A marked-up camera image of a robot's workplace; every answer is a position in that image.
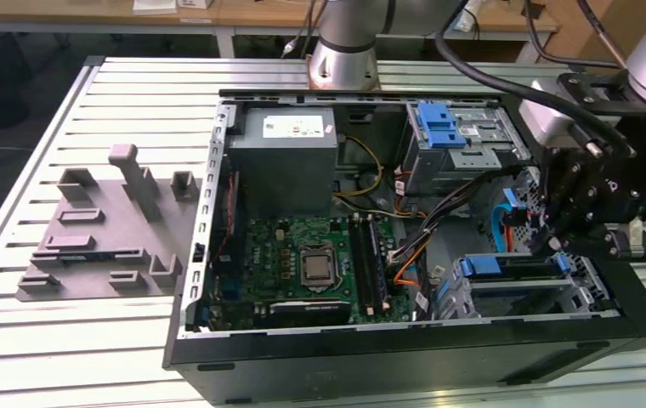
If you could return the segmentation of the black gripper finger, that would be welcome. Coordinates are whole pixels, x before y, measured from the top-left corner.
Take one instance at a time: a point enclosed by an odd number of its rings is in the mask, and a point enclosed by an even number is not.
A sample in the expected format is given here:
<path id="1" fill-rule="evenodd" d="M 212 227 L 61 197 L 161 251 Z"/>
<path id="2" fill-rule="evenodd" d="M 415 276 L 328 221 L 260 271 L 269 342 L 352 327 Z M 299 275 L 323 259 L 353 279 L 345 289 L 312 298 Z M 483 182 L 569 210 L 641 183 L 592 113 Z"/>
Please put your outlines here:
<path id="1" fill-rule="evenodd" d="M 548 148 L 540 162 L 540 196 L 544 204 L 541 229 L 529 248 L 535 255 L 545 256 L 560 248 L 560 238 L 573 217 L 572 198 L 575 185 L 583 175 L 581 151 Z"/>
<path id="2" fill-rule="evenodd" d="M 565 252 L 589 258 L 609 258 L 612 243 L 609 232 L 585 213 L 563 212 L 552 222 L 552 236 L 559 239 Z"/>

